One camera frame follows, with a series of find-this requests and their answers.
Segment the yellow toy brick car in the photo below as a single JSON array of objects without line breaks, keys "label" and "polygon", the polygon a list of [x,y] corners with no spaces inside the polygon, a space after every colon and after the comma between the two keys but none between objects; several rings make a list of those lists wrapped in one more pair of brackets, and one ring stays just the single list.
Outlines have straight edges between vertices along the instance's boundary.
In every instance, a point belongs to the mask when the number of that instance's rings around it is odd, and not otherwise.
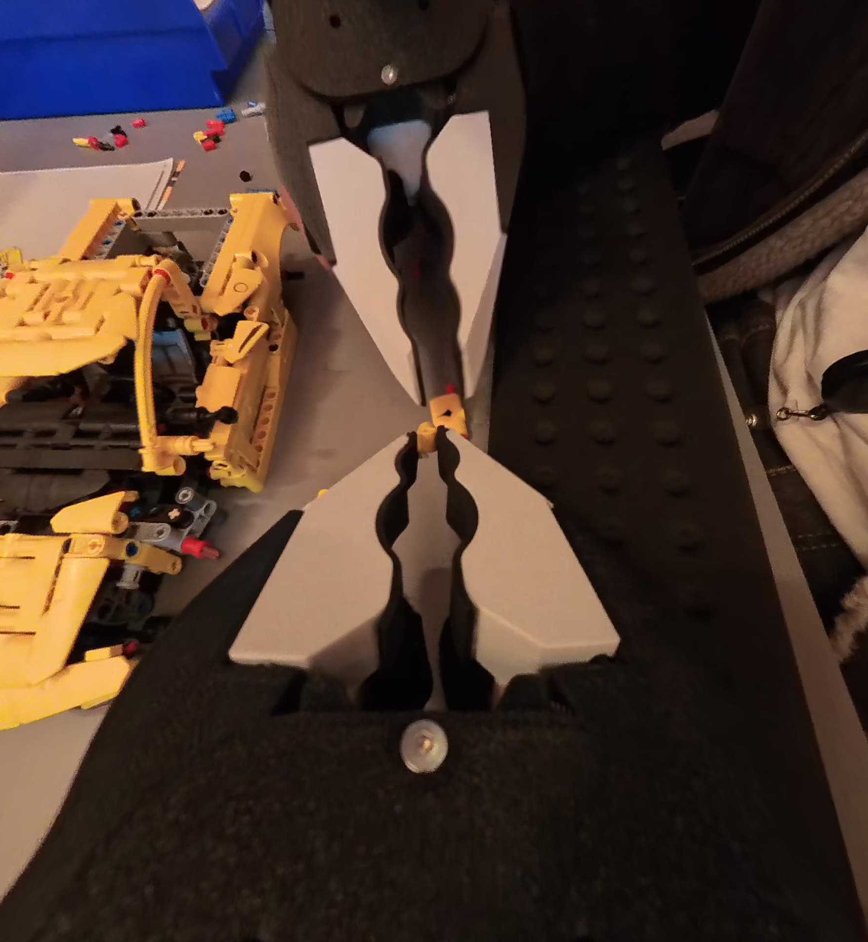
[{"label": "yellow toy brick car", "polygon": [[164,577],[217,559],[215,486],[265,484],[297,329],[272,191],[92,200],[0,251],[0,731],[112,700]]}]

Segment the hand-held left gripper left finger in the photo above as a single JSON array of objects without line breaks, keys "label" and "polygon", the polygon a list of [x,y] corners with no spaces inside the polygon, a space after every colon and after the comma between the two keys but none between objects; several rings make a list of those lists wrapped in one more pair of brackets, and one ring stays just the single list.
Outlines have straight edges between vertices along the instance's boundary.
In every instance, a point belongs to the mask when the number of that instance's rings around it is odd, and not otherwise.
[{"label": "hand-held left gripper left finger", "polygon": [[417,434],[404,433],[310,501],[231,644],[232,661],[328,678],[370,710],[427,704],[423,624],[394,552],[419,458]]}]

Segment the yellow connector with red axle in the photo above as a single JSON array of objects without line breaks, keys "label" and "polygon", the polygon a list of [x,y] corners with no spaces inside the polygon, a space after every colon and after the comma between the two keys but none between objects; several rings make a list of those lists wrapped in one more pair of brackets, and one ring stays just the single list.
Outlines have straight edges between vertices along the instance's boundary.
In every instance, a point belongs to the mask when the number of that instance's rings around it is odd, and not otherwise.
[{"label": "yellow connector with red axle", "polygon": [[463,397],[454,384],[446,384],[443,392],[430,399],[429,410],[435,428],[452,430],[465,439],[470,438]]}]

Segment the brown fleece-lined jacket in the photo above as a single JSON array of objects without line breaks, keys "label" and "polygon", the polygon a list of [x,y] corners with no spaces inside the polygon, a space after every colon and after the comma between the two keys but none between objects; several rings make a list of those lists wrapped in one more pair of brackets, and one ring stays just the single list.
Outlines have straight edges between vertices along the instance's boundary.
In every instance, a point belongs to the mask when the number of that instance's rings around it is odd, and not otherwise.
[{"label": "brown fleece-lined jacket", "polygon": [[733,299],[868,223],[868,1],[761,2],[724,98],[663,138],[699,293]]}]

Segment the open instruction booklet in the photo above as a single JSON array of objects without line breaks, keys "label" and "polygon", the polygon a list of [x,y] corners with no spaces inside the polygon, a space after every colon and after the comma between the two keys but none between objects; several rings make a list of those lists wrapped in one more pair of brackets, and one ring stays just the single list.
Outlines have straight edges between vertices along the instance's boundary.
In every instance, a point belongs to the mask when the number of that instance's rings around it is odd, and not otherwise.
[{"label": "open instruction booklet", "polygon": [[0,172],[0,251],[53,256],[97,198],[132,198],[153,209],[174,161],[91,168]]}]

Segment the black dotted mat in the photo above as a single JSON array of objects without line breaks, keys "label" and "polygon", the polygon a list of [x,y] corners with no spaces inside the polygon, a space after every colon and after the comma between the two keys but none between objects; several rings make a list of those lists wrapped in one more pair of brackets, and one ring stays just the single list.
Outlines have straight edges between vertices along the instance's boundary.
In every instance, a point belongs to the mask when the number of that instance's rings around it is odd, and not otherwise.
[{"label": "black dotted mat", "polygon": [[489,454],[620,635],[472,741],[539,940],[866,940],[659,142],[524,177]]}]

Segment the blue plastic bin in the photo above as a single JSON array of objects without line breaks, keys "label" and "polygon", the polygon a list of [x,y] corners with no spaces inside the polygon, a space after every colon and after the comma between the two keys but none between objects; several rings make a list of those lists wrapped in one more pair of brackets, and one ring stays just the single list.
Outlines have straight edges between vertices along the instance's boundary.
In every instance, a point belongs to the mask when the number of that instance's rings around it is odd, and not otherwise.
[{"label": "blue plastic bin", "polygon": [[0,121],[223,105],[260,1],[0,1]]}]

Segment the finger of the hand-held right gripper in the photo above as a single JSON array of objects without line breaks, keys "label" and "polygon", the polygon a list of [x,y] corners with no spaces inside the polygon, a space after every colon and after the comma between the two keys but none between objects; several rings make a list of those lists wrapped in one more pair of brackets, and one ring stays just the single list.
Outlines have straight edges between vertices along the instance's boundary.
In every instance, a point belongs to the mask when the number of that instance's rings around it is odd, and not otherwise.
[{"label": "finger of the hand-held right gripper", "polygon": [[399,316],[400,282],[385,251],[382,219],[388,172],[418,194],[430,135],[368,135],[365,147],[339,136],[309,147],[334,274],[386,365],[417,404],[423,394],[412,344]]},{"label": "finger of the hand-held right gripper", "polygon": [[441,295],[419,342],[425,399],[475,393],[487,359],[507,243],[486,110],[452,115],[423,152],[420,194],[440,230]]}]

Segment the scattered small brick pins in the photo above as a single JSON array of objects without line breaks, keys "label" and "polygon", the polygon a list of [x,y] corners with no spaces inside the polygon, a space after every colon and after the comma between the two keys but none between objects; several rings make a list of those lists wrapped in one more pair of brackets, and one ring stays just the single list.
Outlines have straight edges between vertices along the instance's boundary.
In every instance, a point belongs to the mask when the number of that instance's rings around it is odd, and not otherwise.
[{"label": "scattered small brick pins", "polygon": [[[212,119],[205,121],[203,128],[192,133],[192,139],[198,143],[203,151],[213,151],[220,144],[228,127],[236,124],[239,118],[262,117],[266,110],[267,106],[263,102],[251,100],[247,101],[239,111],[235,111],[230,107],[219,109]],[[75,147],[81,149],[110,153],[127,147],[130,144],[130,136],[122,125],[117,124],[111,127],[105,136],[76,136],[72,138],[72,143]]]}]

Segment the white hoodie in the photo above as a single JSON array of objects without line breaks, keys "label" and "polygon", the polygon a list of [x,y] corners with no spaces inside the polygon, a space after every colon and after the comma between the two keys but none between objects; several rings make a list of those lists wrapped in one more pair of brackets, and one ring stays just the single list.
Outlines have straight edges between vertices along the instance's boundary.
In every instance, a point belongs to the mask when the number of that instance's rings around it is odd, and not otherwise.
[{"label": "white hoodie", "polygon": [[868,414],[831,412],[828,369],[868,350],[868,224],[832,249],[806,277],[763,294],[775,334],[768,404],[775,434],[830,522],[868,568]]}]

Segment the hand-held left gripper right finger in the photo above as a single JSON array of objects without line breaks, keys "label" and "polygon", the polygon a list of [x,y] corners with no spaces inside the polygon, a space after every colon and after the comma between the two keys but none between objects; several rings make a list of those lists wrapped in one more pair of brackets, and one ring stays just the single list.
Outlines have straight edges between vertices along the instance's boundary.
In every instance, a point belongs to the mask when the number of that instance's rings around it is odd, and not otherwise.
[{"label": "hand-held left gripper right finger", "polygon": [[620,638],[550,501],[467,438],[438,430],[458,544],[440,636],[449,708],[491,708],[510,682],[618,651]]}]

